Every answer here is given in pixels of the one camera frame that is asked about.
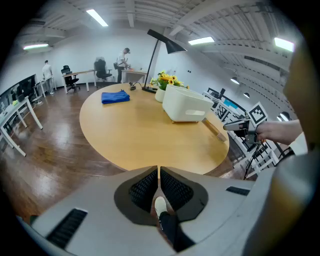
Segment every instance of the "cable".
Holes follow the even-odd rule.
[[[284,154],[284,152],[286,152],[287,150],[290,150],[291,148],[290,147],[288,147],[288,148],[286,148],[284,151],[282,151],[282,153],[280,154],[280,156],[278,157],[278,159],[280,159],[281,158],[281,156]]]
[[[139,82],[135,82],[135,83],[133,84],[133,86],[134,86],[135,84],[139,84],[139,85],[140,85],[140,87],[142,88],[141,83],[139,83]]]
[[[260,148],[261,145],[262,145],[262,144],[259,144],[259,145],[256,147],[253,155],[251,156],[251,159],[250,159],[249,163],[246,165],[245,174],[244,174],[243,180],[245,180],[245,179],[247,178],[248,170],[249,170],[249,168],[250,168],[250,166],[251,166],[251,164],[252,164],[252,161],[254,160],[254,157],[255,157],[256,153],[258,152],[258,150],[259,150],[259,148]]]

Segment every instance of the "human arm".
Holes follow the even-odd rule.
[[[126,62],[126,59],[122,59],[123,64],[125,65],[125,68],[129,67],[128,63]]]
[[[255,132],[258,134],[257,140],[264,139],[290,145],[303,132],[299,120],[280,122],[265,121],[258,125]]]

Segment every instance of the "blue cloth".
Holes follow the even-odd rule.
[[[124,90],[121,90],[119,92],[103,92],[101,95],[102,104],[128,101],[130,101],[130,96]]]

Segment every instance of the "wooden table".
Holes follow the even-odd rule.
[[[103,105],[102,92],[125,90],[130,101]],[[104,87],[91,94],[80,110],[80,126],[91,146],[116,166],[134,170],[170,166],[205,174],[219,166],[229,150],[223,124],[209,112],[206,117],[227,138],[220,141],[202,123],[172,123],[155,95],[130,91],[128,83]]]
[[[139,76],[139,79],[130,79],[129,75],[130,74],[134,74]],[[140,82],[141,84],[145,82],[147,77],[147,72],[143,72],[143,71],[134,71],[134,70],[129,70],[129,69],[124,69],[122,70],[122,83],[135,83],[135,82]]]
[[[65,78],[66,78],[66,77],[75,76],[75,75],[81,75],[81,74],[88,74],[88,73],[91,73],[91,72],[93,72],[94,86],[97,87],[97,83],[96,83],[96,71],[95,71],[94,69],[90,69],[90,70],[87,70],[87,71],[73,72],[73,73],[65,74],[65,75],[62,76],[62,84],[63,84],[63,86],[64,86],[64,91],[65,91],[65,93],[68,94],[67,85],[66,85],[66,81],[65,81]],[[86,78],[86,90],[87,90],[87,92],[89,92],[88,78]]]

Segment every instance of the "white plastic bin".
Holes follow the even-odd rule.
[[[162,107],[175,122],[202,121],[214,103],[192,90],[168,85]]]

